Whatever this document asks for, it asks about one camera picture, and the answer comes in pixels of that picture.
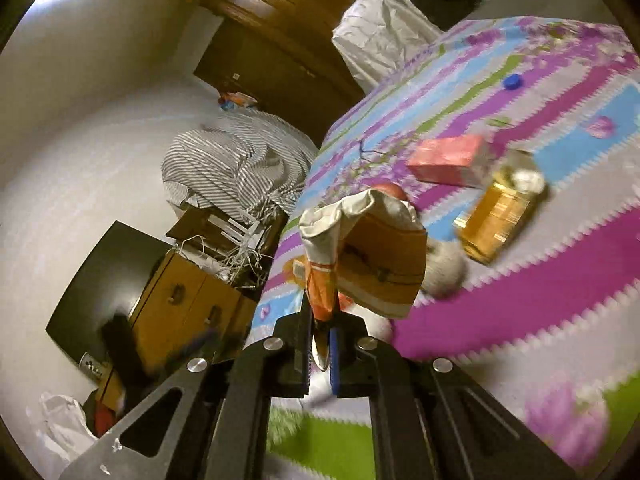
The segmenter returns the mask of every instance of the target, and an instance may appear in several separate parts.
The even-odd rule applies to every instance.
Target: crumpled white bag
[[[44,480],[58,480],[64,468],[98,439],[86,425],[82,406],[71,397],[45,392],[40,411],[40,420],[28,413],[38,445],[34,467]]]
[[[411,0],[356,0],[331,41],[368,94],[441,34]]]

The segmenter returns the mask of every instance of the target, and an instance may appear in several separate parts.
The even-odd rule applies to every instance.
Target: colorful bedspread
[[[404,162],[421,139],[482,133],[498,156],[507,147],[533,152],[550,199],[491,267],[470,262],[459,294],[419,296],[408,319],[395,323],[394,344],[410,358],[450,356],[518,415],[527,394],[549,380],[572,380],[585,398],[603,392],[610,455],[640,406],[637,70],[638,56],[612,25],[459,23],[332,126],[283,232],[252,339],[300,306],[292,261],[303,254],[296,226],[305,208],[391,180],[430,237],[453,239],[452,220],[481,191],[418,182]],[[502,81],[513,73],[524,84],[506,90]],[[341,402],[317,409],[302,437],[274,450],[297,463],[300,478],[308,474],[302,466],[373,478],[368,406]],[[322,456],[311,444],[344,442],[337,436],[350,444],[326,444]]]

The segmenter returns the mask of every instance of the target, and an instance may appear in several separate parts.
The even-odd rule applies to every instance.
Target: black television
[[[114,314],[128,316],[171,248],[115,221],[76,272],[47,324],[47,333],[79,365],[84,355],[107,360],[100,327]]]

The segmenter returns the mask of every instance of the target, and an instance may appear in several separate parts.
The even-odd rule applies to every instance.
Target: red box
[[[463,135],[424,140],[406,166],[423,182],[482,187],[493,160],[483,136]]]

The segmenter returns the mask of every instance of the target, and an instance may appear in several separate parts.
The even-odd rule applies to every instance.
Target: gray floor
[[[467,19],[540,16],[591,23],[617,23],[602,0],[487,0]]]

